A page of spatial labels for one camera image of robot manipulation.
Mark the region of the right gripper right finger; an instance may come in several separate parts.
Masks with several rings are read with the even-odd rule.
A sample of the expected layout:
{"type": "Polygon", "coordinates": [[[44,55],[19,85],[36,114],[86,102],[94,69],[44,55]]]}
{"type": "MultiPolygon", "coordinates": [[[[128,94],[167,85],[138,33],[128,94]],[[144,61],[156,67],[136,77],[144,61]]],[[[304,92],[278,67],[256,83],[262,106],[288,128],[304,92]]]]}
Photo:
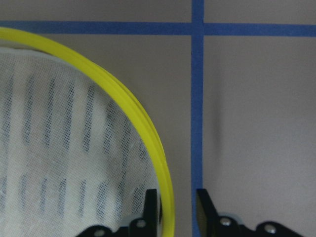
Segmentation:
{"type": "Polygon", "coordinates": [[[202,237],[300,237],[288,227],[273,221],[262,222],[255,230],[234,218],[219,215],[206,189],[196,190],[197,224],[202,237]]]}

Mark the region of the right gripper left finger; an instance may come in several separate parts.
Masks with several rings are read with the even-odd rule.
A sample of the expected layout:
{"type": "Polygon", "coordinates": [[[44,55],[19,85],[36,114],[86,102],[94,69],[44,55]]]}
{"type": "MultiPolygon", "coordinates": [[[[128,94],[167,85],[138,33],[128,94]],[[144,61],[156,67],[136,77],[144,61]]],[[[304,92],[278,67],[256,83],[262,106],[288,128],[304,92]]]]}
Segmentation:
{"type": "Polygon", "coordinates": [[[88,227],[79,237],[157,237],[158,236],[158,195],[156,189],[146,190],[143,213],[116,232],[101,225],[88,227]]]}

